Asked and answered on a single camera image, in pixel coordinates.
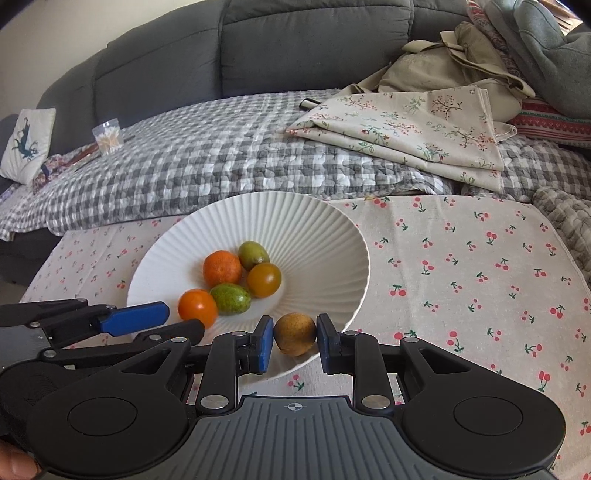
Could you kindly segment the person's left hand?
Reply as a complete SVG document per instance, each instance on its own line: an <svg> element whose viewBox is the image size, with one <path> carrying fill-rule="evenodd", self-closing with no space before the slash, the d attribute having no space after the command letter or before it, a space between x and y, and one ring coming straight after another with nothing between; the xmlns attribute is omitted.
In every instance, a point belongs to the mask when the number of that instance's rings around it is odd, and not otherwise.
<svg viewBox="0 0 591 480"><path fill-rule="evenodd" d="M0 478L2 480L31 480L38 474L35 460L20 449L0 444Z"/></svg>

